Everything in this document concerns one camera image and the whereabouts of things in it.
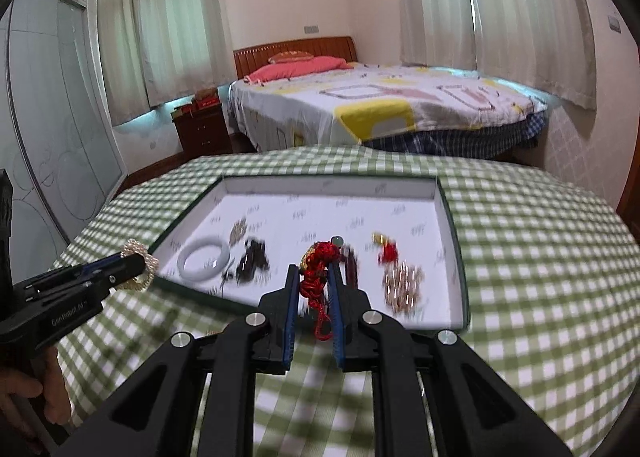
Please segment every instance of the curtain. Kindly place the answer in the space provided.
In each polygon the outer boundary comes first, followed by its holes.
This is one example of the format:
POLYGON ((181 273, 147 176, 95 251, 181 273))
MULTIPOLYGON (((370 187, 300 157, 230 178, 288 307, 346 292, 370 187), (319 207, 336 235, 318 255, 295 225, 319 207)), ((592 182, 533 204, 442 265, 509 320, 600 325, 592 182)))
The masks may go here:
POLYGON ((149 103, 236 79, 223 0, 139 0, 149 103))
POLYGON ((133 0, 97 0, 104 88, 116 126, 149 111, 133 0))
POLYGON ((400 0, 401 60, 476 68, 471 0, 400 0))
POLYGON ((478 70, 596 107, 586 0, 474 0, 478 70))

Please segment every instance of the nightstand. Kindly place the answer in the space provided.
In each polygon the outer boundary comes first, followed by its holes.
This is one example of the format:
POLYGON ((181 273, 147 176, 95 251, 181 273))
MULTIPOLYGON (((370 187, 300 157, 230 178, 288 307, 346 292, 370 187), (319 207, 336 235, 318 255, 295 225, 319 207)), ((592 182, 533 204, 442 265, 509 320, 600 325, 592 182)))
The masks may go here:
POLYGON ((174 125, 187 160, 201 155, 233 153, 221 104, 184 112, 174 117, 174 125))

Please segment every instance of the wall outlet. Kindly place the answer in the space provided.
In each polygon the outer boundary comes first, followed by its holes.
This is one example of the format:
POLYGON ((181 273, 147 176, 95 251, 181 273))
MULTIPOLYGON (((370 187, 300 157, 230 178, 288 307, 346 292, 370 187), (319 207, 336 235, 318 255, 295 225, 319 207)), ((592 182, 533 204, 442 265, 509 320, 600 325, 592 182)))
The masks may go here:
POLYGON ((615 16, 609 16, 609 27, 612 31, 622 34, 622 29, 620 29, 620 20, 615 16))

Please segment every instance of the white bedspread with yellow pattern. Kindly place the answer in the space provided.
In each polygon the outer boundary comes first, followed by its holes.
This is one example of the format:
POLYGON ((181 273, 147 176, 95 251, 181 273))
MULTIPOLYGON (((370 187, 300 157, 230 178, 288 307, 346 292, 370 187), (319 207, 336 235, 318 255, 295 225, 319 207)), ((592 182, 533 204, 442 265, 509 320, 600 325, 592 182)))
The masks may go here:
POLYGON ((546 109, 545 101, 525 92, 471 73, 354 64, 264 85, 238 81, 229 107, 240 131, 268 151, 513 124, 546 109))

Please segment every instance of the silver bolt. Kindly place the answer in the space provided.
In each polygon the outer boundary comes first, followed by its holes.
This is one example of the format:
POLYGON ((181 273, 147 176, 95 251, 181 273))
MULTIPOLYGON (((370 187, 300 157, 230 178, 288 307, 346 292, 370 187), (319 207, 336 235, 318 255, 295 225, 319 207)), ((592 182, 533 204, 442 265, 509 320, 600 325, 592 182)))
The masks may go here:
POLYGON ((251 314, 247 315, 247 317, 244 320, 247 322, 248 325, 251 325, 252 327, 257 327, 258 325, 262 325, 264 322, 266 322, 267 318, 261 312, 252 312, 251 314))
POLYGON ((458 336, 453 331, 440 331, 438 333, 438 341, 443 345, 453 345, 458 341, 458 336))
POLYGON ((171 337, 171 344, 179 349, 191 343, 191 336, 186 332, 178 332, 171 337))
POLYGON ((378 311, 367 311, 362 315, 362 319, 364 323, 368 323, 369 325, 377 325, 382 322, 382 314, 378 311))

